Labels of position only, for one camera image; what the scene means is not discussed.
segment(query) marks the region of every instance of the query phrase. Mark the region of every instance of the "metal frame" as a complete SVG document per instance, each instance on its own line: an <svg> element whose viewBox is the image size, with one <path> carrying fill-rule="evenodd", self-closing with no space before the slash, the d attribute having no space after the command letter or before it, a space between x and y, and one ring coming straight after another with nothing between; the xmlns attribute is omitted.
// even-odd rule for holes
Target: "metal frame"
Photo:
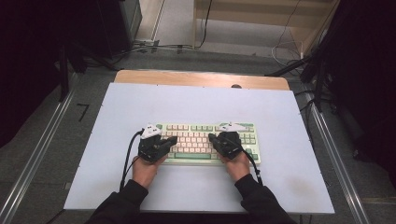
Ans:
<svg viewBox="0 0 396 224"><path fill-rule="evenodd" d="M312 94L307 94L306 99L308 100L308 102L312 100ZM334 167L334 171L337 174L338 180L340 181L341 187L346 196L346 201L349 204L352 216L355 218L355 222L361 224L369 224L370 220L361 203L361 198L359 197L359 194L356 191L355 186L353 185L352 179L350 178L347 168L345 167L344 162L338 152L338 148L334 140L332 139L332 135L326 124L326 120L323 114L319 113L318 109L315 106L312 106L312 113L314 115L315 122L318 125L318 129L323 139L324 145L327 149L327 152L329 153L330 160L332 161L332 166Z"/></svg>
<svg viewBox="0 0 396 224"><path fill-rule="evenodd" d="M74 73L71 82L72 85L70 92L66 95L64 101L57 105L46 130L43 132L40 140L35 146L32 156L26 163L18 180L14 183L5 203L3 204L0 212L0 223L2 224L11 223L12 218L14 218L23 196L26 193L26 190L29 188L32 179L35 176L35 172L37 171L38 166L47 152L52 137L56 133L58 126L64 117L64 113L67 110L67 107L69 107L70 101L73 98L76 86L79 82L79 75Z"/></svg>

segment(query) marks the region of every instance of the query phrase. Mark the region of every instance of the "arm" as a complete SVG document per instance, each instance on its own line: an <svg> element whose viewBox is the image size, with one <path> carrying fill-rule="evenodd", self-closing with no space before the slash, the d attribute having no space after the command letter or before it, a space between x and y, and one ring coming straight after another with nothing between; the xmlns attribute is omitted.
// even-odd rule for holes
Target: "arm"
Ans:
<svg viewBox="0 0 396 224"><path fill-rule="evenodd" d="M140 204L149 194L149 185L165 159L166 156L156 162L147 162L142 159L135 161L132 180L129 180L119 193L111 193L94 211L86 224L133 223L140 213Z"/></svg>
<svg viewBox="0 0 396 224"><path fill-rule="evenodd" d="M241 205L249 212L252 223L295 223L279 205L271 190L253 179L248 158L244 153L231 161L221 156L220 158L242 195Z"/></svg>

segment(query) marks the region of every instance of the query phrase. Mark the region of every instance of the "white tabletop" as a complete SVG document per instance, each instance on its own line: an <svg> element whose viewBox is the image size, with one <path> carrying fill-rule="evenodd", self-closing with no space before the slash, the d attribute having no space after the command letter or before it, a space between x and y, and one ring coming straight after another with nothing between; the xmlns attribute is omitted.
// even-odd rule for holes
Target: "white tabletop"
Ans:
<svg viewBox="0 0 396 224"><path fill-rule="evenodd" d="M334 213L291 91L124 83L109 85L64 209L95 209L118 191L130 140L148 123L229 121L255 123L263 183L287 212ZM241 199L223 166L162 165L141 210L239 213Z"/></svg>

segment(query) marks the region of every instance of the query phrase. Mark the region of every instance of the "keyboard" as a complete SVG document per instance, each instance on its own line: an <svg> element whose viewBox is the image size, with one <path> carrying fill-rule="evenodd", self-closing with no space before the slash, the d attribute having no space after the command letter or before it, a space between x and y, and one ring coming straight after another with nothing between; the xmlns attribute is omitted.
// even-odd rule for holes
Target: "keyboard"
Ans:
<svg viewBox="0 0 396 224"><path fill-rule="evenodd" d="M172 146L168 158L163 164L181 165L222 165L217 151L209 142L208 135L219 135L221 124L182 124L158 123L157 128L162 130L162 138L177 136L177 144ZM238 132L243 149L250 154L256 164L261 162L257 132L252 123L237 123L246 127L245 131Z"/></svg>

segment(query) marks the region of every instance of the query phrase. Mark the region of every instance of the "black jacket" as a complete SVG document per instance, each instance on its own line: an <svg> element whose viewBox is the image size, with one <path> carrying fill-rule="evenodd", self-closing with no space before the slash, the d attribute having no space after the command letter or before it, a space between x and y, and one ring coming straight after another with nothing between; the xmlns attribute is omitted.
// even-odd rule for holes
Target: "black jacket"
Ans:
<svg viewBox="0 0 396 224"><path fill-rule="evenodd" d="M257 183L252 175L246 175L235 183L241 193L241 202L250 216L251 223L295 223L282 209L274 194ZM140 204L149 192L130 180L120 192L113 192L95 210L86 224L134 223L140 213Z"/></svg>

